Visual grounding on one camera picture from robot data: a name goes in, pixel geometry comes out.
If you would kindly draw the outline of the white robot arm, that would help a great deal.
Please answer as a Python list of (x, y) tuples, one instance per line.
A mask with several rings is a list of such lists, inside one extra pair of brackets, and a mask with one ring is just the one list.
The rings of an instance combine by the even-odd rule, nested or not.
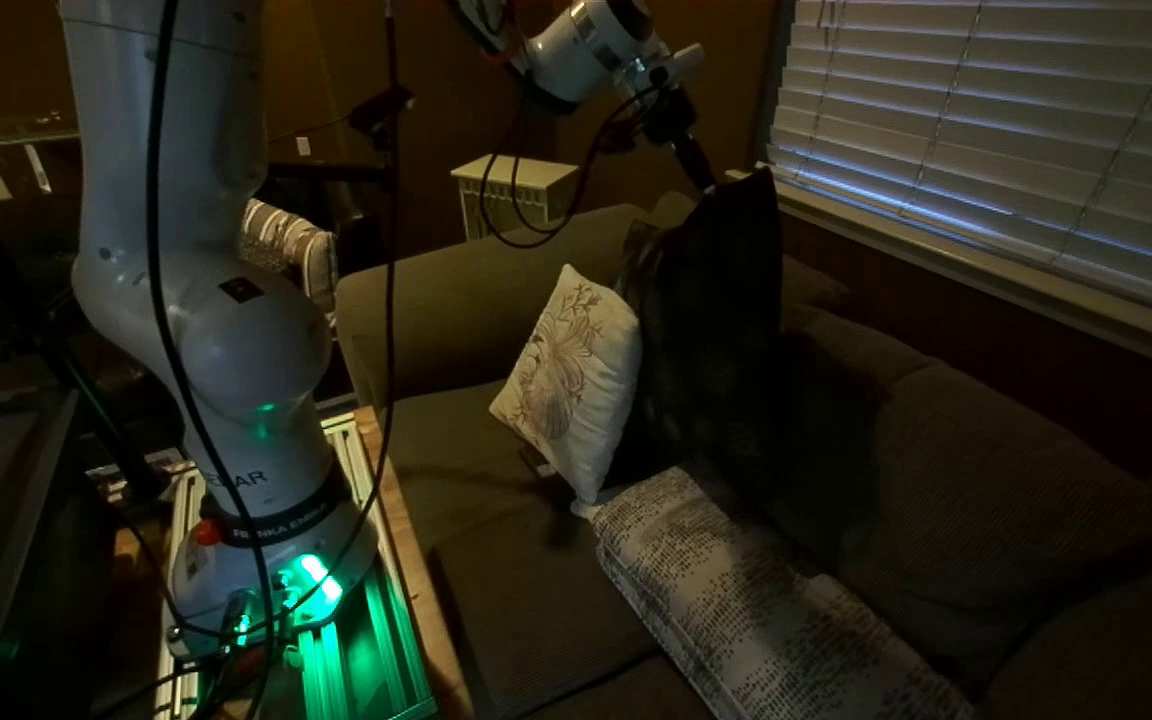
[(185, 418), (217, 532), (171, 565), (202, 613), (347, 541), (357, 512), (312, 412), (328, 328), (240, 255), (266, 180), (266, 0), (61, 0), (86, 151), (73, 290)]

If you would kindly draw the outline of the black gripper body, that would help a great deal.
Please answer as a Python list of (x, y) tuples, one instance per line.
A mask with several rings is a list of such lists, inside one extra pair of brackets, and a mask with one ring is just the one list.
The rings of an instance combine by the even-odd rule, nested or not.
[(713, 189), (716, 172), (713, 172), (700, 142), (694, 135), (694, 125), (696, 125), (696, 110), (694, 110), (685, 88), (676, 88), (673, 81), (657, 81), (645, 94), (641, 133), (676, 158), (676, 163), (685, 167), (694, 189)]

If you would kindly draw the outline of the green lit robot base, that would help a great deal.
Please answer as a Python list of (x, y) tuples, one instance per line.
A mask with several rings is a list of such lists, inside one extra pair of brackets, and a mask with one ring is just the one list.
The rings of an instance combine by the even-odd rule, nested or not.
[(222, 541), (206, 478), (171, 485), (163, 656), (185, 665), (155, 720), (222, 709), (222, 665), (262, 652), (280, 665), (250, 696), (254, 720), (433, 720), (440, 713), (397, 541), (357, 412), (319, 423), (345, 500), (295, 541), (266, 548), (271, 600), (262, 600), (250, 548)]

